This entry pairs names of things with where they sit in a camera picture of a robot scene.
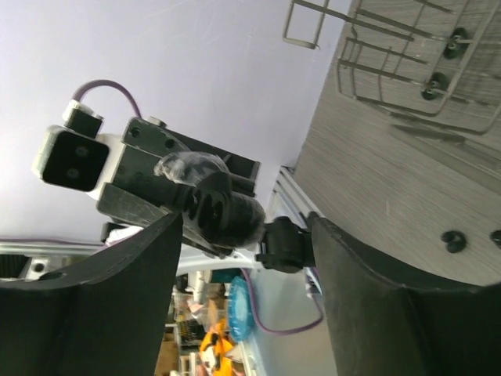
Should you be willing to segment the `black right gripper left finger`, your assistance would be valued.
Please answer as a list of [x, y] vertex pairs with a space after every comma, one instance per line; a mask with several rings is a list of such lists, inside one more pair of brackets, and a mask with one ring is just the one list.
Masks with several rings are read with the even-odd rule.
[[151, 375], [182, 245], [182, 218], [36, 281], [1, 285], [4, 375]]

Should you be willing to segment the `black earbud charging case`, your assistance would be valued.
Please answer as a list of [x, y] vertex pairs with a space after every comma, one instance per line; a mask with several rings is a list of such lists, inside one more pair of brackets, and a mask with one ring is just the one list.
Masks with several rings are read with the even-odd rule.
[[212, 248], [250, 248], [265, 234], [265, 211], [257, 200], [233, 189], [233, 174], [218, 156], [193, 151], [158, 161], [156, 176], [178, 189], [169, 210], [182, 214], [188, 236]]

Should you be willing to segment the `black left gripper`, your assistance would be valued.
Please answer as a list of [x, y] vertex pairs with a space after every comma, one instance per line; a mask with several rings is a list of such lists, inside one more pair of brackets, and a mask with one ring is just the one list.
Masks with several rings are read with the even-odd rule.
[[[166, 178], [154, 175], [153, 169], [163, 157], [180, 151], [213, 154], [220, 157], [233, 174], [233, 189], [255, 200], [254, 188], [260, 164], [238, 154], [170, 131], [150, 121], [132, 118], [122, 143], [124, 152], [112, 182], [104, 186], [97, 210], [120, 224], [146, 228], [167, 214], [180, 215], [166, 207], [178, 189]], [[223, 259], [233, 249], [212, 248], [188, 236], [183, 221], [182, 241], [204, 253]]]

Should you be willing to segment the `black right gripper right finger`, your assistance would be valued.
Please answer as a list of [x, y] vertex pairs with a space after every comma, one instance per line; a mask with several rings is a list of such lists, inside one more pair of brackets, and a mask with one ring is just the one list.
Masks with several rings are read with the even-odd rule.
[[500, 286], [440, 277], [307, 219], [340, 375], [497, 375]]

